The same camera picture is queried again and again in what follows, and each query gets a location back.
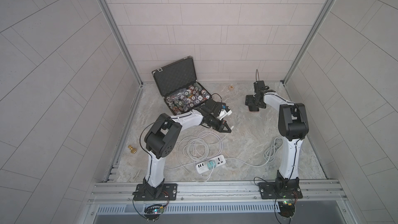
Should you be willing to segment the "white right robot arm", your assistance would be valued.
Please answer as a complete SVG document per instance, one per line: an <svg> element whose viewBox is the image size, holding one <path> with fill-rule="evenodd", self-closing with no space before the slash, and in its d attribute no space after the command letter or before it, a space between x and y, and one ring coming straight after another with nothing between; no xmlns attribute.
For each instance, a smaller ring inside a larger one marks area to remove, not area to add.
<svg viewBox="0 0 398 224"><path fill-rule="evenodd" d="M250 112L258 112L267 107L278 111L283 158L277 178L284 181L297 179L301 145L309 132L305 105L284 99L262 80L254 82L254 93L246 96L245 105Z"/></svg>

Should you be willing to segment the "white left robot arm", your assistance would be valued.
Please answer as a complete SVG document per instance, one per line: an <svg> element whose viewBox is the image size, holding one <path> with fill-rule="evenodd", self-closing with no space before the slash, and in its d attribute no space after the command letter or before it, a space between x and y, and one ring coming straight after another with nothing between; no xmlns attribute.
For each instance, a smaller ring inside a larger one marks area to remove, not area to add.
<svg viewBox="0 0 398 224"><path fill-rule="evenodd" d="M144 137L145 151L149 156L144 185L151 190L158 190L164 184L165 158L174 149L181 131L202 125L220 133L231 133L231 128L224 120L231 114L232 110L226 103L209 99L184 114L159 115Z"/></svg>

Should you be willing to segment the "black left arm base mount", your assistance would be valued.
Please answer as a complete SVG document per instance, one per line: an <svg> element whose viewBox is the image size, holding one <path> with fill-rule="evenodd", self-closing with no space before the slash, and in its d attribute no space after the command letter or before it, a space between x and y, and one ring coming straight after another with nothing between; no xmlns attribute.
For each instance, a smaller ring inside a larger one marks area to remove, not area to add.
<svg viewBox="0 0 398 224"><path fill-rule="evenodd" d="M138 184L133 193L134 201L175 201L178 184L162 183L158 187L149 184Z"/></svg>

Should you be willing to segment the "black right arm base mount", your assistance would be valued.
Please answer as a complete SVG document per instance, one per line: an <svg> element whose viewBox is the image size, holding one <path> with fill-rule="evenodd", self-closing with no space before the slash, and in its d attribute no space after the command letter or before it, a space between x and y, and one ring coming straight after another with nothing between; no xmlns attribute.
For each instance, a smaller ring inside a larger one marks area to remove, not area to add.
<svg viewBox="0 0 398 224"><path fill-rule="evenodd" d="M289 180L287 182L278 181L277 183L257 183L261 199L302 199L303 194L299 186L300 180Z"/></svg>

